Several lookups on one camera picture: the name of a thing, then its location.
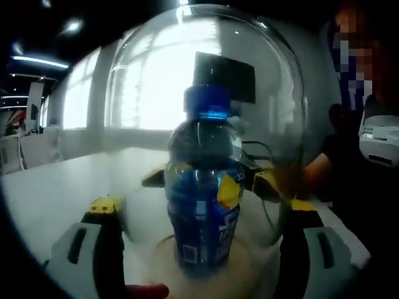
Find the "round base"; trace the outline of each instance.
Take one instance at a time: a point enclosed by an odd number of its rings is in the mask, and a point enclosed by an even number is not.
[[[259,282],[261,270],[252,264],[249,249],[233,239],[227,264],[207,278],[188,277],[175,259],[175,237],[163,239],[150,262],[150,283],[164,283],[169,298],[246,298]]]

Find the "desk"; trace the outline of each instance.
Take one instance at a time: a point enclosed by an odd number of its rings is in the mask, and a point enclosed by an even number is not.
[[[129,148],[9,174],[2,177],[2,183],[11,217],[40,263],[50,257],[52,244],[72,223],[81,220],[92,201],[107,194],[126,197],[122,209],[126,228],[123,236],[125,281],[133,284],[157,282],[150,273],[153,251],[173,229],[166,211],[164,190],[143,188],[141,180],[167,161],[166,151]],[[257,196],[244,192],[236,236],[251,253],[251,269],[255,265],[257,270],[252,274],[257,279],[263,278],[258,295],[267,298],[265,294],[272,293],[277,280],[279,250],[261,205]],[[272,222],[277,223],[280,204],[266,202],[266,209]],[[331,220],[329,210],[325,209],[324,214],[325,219]]]

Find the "black shirt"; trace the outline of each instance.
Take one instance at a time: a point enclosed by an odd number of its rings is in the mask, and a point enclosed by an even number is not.
[[[334,212],[371,254],[393,246],[399,221],[398,170],[365,159],[357,135],[329,136],[322,152],[333,164]]]

